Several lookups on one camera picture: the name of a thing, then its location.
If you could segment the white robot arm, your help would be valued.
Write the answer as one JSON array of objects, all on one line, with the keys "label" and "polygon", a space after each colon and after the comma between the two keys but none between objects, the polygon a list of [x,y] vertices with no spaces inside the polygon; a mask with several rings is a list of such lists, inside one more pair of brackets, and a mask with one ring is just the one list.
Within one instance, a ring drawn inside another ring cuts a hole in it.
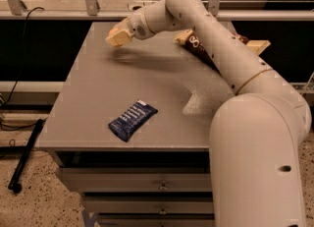
[{"label": "white robot arm", "polygon": [[221,25],[202,0],[161,0],[114,25],[120,47],[166,30],[192,29],[234,93],[209,133],[216,227],[306,227],[298,147],[311,128],[306,100]]}]

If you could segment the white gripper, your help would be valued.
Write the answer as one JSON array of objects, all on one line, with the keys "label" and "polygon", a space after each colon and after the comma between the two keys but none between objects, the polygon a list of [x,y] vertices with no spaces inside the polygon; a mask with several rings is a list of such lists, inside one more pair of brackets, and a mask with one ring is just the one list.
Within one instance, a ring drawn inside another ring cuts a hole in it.
[{"label": "white gripper", "polygon": [[125,18],[114,25],[113,28],[118,30],[112,36],[108,33],[106,42],[113,47],[121,47],[130,43],[133,36],[140,40],[152,37],[154,33],[147,24],[145,12],[145,7],[139,8],[130,15],[130,18]]}]

